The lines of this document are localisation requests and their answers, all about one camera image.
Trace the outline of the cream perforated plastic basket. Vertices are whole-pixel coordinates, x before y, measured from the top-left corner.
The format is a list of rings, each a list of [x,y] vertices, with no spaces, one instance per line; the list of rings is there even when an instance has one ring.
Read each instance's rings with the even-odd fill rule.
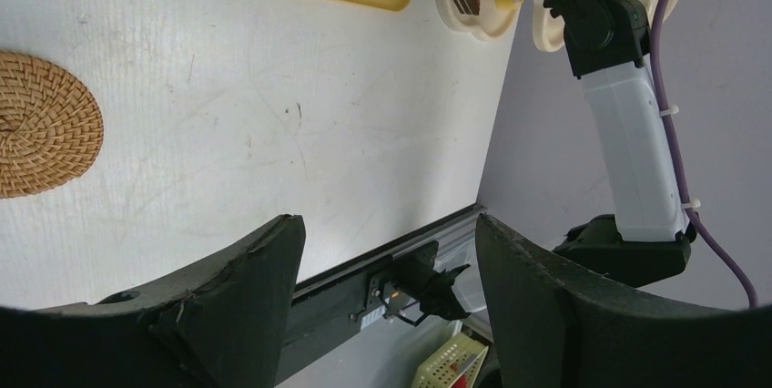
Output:
[[[419,365],[411,387],[472,388],[488,351],[487,345],[459,332]]]

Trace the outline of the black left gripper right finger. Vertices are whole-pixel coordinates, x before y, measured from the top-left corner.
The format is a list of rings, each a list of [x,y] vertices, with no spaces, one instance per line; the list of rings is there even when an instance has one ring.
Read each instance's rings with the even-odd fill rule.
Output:
[[[475,243],[507,387],[768,387],[771,310],[612,281],[482,214]]]

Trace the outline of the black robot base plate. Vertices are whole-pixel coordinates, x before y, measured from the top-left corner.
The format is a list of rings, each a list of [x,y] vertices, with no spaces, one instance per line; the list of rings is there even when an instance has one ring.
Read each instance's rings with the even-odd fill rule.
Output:
[[[471,205],[298,284],[276,382],[386,322],[417,332],[482,310],[473,243],[483,211]],[[383,319],[361,331],[361,318],[380,306]]]

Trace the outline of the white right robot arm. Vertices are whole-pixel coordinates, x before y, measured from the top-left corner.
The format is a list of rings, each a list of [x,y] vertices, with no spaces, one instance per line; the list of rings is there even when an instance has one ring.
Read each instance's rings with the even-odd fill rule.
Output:
[[[543,0],[564,21],[572,72],[592,109],[615,211],[570,230],[557,253],[638,288],[680,274],[695,238],[680,204],[639,0]]]

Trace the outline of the light woven round coaster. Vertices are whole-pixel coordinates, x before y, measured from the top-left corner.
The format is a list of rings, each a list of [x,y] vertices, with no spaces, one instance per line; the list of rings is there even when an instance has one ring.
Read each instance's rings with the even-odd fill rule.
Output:
[[[58,188],[83,176],[104,140],[92,92],[61,66],[1,53],[1,198]]]

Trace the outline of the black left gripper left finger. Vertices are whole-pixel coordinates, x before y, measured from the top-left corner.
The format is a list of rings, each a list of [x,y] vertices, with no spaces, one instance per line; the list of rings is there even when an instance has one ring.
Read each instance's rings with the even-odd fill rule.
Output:
[[[271,387],[305,225],[280,215],[104,300],[1,310],[4,387]]]

